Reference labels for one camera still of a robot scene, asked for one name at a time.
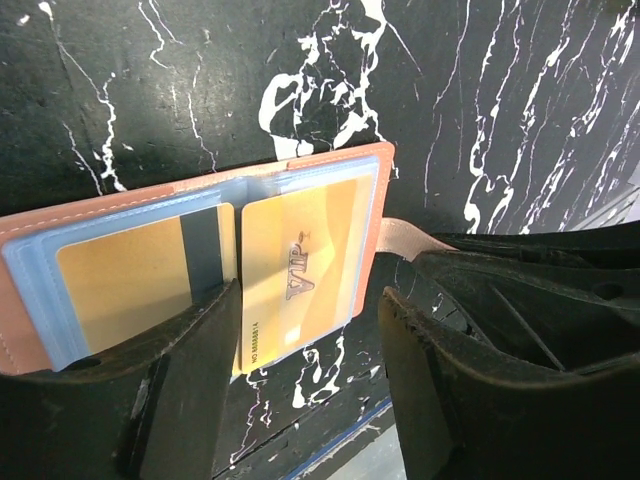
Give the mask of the pink leather card holder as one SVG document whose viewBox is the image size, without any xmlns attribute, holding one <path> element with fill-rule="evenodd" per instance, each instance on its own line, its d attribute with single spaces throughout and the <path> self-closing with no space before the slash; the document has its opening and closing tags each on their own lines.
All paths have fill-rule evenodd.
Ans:
<svg viewBox="0 0 640 480">
<path fill-rule="evenodd" d="M 341 328 L 377 253 L 445 249 L 384 216 L 394 152 L 378 142 L 3 217 L 2 372 L 62 370 L 234 280 L 235 373 Z"/>
</svg>

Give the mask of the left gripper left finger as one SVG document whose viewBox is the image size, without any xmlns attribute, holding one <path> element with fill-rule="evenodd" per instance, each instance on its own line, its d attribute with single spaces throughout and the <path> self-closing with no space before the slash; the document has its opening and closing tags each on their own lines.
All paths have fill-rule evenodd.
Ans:
<svg viewBox="0 0 640 480">
<path fill-rule="evenodd" d="M 209 479 L 239 336 L 237 281 L 68 368 L 1 379 L 5 479 Z"/>
</svg>

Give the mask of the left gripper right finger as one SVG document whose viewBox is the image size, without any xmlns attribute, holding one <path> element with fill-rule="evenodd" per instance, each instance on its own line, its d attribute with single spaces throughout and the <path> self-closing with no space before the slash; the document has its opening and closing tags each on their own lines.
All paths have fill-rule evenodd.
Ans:
<svg viewBox="0 0 640 480">
<path fill-rule="evenodd" d="M 518 359 L 392 288 L 378 321 L 411 479 L 635 479 L 639 364 L 592 375 Z"/>
</svg>

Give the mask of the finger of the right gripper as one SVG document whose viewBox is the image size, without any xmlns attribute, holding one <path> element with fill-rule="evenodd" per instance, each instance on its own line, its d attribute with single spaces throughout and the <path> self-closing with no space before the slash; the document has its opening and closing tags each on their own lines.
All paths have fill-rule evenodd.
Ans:
<svg viewBox="0 0 640 480">
<path fill-rule="evenodd" d="M 638 233 L 437 238 L 414 267 L 492 348 L 571 373 L 638 360 Z"/>
</svg>

